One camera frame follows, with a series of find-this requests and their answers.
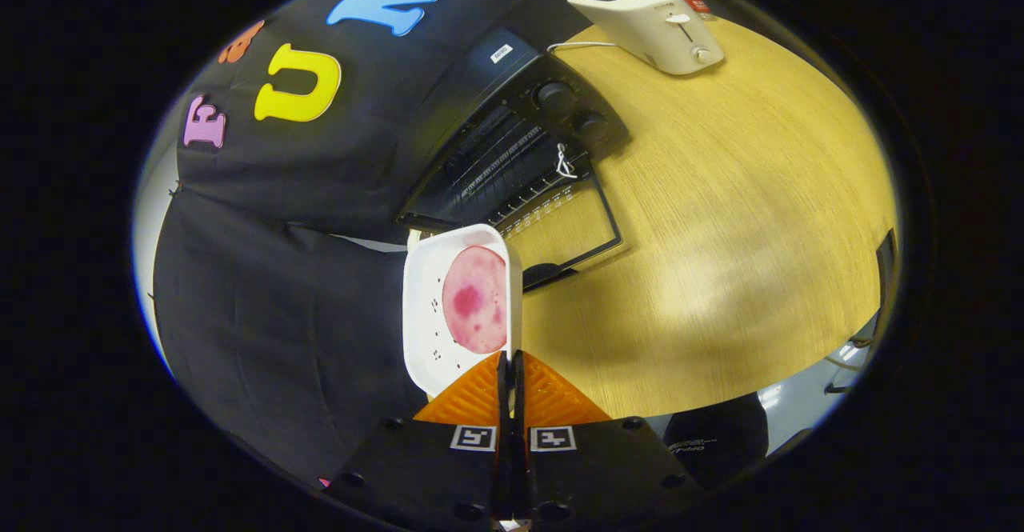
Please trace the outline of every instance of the white tag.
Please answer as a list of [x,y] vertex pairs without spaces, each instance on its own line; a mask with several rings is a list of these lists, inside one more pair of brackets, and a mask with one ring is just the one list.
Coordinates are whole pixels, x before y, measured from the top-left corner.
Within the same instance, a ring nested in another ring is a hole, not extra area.
[[498,64],[498,60],[505,57],[505,54],[508,54],[511,51],[512,51],[512,46],[505,44],[501,48],[498,48],[498,50],[495,51],[494,54],[490,54],[490,61],[495,62],[495,64]]

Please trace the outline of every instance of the white tray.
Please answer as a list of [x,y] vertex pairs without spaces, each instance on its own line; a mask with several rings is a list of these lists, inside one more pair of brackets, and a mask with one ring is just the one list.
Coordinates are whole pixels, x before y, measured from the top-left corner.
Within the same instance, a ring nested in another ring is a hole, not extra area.
[[522,334],[522,263],[498,230],[482,223],[413,240],[411,237],[401,289],[402,352],[410,378],[435,398],[477,361],[490,356],[459,346],[449,331],[441,291],[452,262],[470,247],[486,248],[505,261],[508,342],[501,350],[509,360],[519,350]]

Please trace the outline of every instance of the toaster knob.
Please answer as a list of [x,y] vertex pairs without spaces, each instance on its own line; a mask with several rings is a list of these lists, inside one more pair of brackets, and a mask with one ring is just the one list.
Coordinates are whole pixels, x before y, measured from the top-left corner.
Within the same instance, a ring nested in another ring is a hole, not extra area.
[[608,121],[596,112],[586,112],[577,117],[573,127],[581,141],[586,145],[593,145],[608,131]]
[[537,103],[548,116],[566,116],[575,105],[575,94],[566,84],[548,83],[537,91]]

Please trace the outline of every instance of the cable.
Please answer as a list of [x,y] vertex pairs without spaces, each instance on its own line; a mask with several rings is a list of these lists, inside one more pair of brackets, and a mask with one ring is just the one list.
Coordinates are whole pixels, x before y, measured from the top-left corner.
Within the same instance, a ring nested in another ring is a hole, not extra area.
[[558,142],[558,164],[555,164],[555,171],[563,178],[579,178],[572,173],[575,168],[565,160],[565,145],[562,142]]
[[838,366],[839,366],[839,367],[841,367],[841,368],[847,368],[847,370],[853,370],[853,371],[855,371],[855,372],[856,372],[856,371],[858,371],[858,370],[860,370],[860,365],[849,365],[849,364],[843,364],[843,363],[842,363],[841,361],[839,361],[839,360],[833,360],[833,358],[831,358],[831,357],[829,357],[829,356],[826,356],[826,357],[825,357],[825,360],[827,360],[827,361],[830,361],[830,362],[831,362],[833,364],[835,364],[835,365],[838,365]]
[[618,44],[612,44],[610,42],[559,42],[557,44],[552,44],[548,46],[548,51],[554,50],[559,46],[617,46]]

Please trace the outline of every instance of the yellow letter u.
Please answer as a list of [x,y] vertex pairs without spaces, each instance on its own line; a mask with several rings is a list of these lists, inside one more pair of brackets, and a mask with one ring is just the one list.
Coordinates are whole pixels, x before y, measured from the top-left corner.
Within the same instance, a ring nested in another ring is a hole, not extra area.
[[296,123],[316,120],[334,101],[334,95],[341,84],[341,64],[332,55],[293,50],[292,44],[282,44],[270,58],[270,65],[266,71],[274,76],[283,68],[315,74],[316,85],[308,94],[289,94],[274,90],[270,84],[263,84],[259,94],[256,94],[256,105],[253,108],[256,120],[263,120],[267,116]]

